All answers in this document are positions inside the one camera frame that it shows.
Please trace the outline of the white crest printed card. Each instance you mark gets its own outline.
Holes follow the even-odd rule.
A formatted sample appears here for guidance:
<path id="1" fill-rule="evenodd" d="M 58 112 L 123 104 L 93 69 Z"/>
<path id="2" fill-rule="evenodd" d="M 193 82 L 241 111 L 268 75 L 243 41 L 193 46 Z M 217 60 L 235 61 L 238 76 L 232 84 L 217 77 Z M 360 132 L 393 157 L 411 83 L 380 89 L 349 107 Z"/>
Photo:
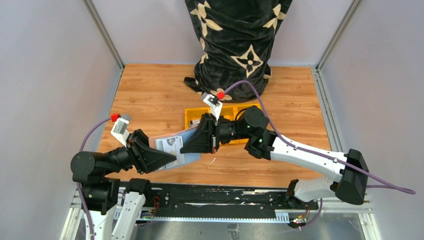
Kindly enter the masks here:
<path id="1" fill-rule="evenodd" d="M 182 136 L 169 136 L 155 140 L 156 149 L 176 156 L 176 160 L 166 164 L 162 169 L 173 169 L 185 164 L 185 155 L 180 152 L 183 147 Z"/>

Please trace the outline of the pink leather card holder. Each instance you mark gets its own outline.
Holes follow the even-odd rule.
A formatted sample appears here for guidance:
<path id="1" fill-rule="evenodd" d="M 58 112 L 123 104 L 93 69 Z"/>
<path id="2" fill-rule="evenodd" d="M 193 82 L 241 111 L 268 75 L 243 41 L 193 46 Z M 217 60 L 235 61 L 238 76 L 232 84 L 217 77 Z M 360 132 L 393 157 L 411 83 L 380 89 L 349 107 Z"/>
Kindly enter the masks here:
<path id="1" fill-rule="evenodd" d="M 159 171 L 175 169 L 201 159 L 202 155 L 200 153 L 180 152 L 183 145 L 194 134 L 196 129 L 197 127 L 191 127 L 183 131 L 148 138 L 151 148 L 176 156 L 176 160 L 160 167 L 158 169 Z"/>

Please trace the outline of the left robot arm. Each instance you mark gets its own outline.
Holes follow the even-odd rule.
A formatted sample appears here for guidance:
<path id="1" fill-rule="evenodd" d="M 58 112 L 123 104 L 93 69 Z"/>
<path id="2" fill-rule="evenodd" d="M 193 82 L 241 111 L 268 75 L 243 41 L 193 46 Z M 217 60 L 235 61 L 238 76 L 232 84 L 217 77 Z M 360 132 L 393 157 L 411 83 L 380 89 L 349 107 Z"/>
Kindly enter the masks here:
<path id="1" fill-rule="evenodd" d="M 136 169 L 146 174 L 175 161 L 173 154 L 149 145 L 142 130 L 125 134 L 123 146 L 109 152 L 80 151 L 71 160 L 72 180 L 78 184 L 81 206 L 85 213 L 88 240 L 128 240 L 140 217 L 142 207 L 152 207 L 156 214 L 163 198 L 154 194 L 147 179 L 132 178 L 123 192 L 122 210 L 114 221 L 119 205 L 121 181 L 107 175 Z"/>

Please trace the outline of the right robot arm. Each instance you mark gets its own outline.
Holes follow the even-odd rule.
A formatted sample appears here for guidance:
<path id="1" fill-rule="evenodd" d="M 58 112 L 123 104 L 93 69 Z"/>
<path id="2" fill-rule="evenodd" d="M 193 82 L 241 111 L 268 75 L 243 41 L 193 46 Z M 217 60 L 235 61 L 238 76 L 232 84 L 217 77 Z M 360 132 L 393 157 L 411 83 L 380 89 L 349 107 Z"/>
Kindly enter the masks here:
<path id="1" fill-rule="evenodd" d="M 285 194 L 288 201 L 306 203 L 337 197 L 352 205 L 364 203 L 369 170 L 360 151 L 326 151 L 281 139 L 275 131 L 267 128 L 269 122 L 265 113 L 254 105 L 244 109 L 235 120 L 204 113 L 199 126 L 183 143 L 180 152 L 213 154 L 222 144 L 246 139 L 244 149 L 256 159 L 287 162 L 323 175 L 310 180 L 292 180 Z"/>

